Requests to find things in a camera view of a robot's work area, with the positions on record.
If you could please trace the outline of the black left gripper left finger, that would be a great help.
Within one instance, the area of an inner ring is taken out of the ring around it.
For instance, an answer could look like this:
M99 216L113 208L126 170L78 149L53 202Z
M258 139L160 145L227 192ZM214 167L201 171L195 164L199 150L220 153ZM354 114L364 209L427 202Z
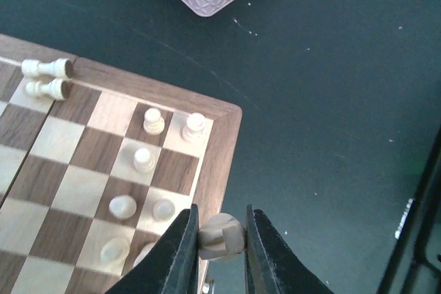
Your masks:
M198 207L182 210L152 250L107 292L160 294L198 292Z

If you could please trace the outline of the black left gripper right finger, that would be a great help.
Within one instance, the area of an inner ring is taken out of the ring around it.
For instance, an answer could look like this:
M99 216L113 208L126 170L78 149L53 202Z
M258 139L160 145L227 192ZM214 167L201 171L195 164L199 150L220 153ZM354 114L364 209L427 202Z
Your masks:
M245 292L280 294L330 293L297 258L266 214L247 205Z

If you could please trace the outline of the light wooden king piece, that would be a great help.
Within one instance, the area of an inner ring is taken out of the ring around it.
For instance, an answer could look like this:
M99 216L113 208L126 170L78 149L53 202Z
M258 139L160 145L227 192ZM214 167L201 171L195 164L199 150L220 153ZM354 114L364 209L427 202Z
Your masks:
M229 258L245 248L245 228L228 213L213 215L198 231L198 255L202 260Z

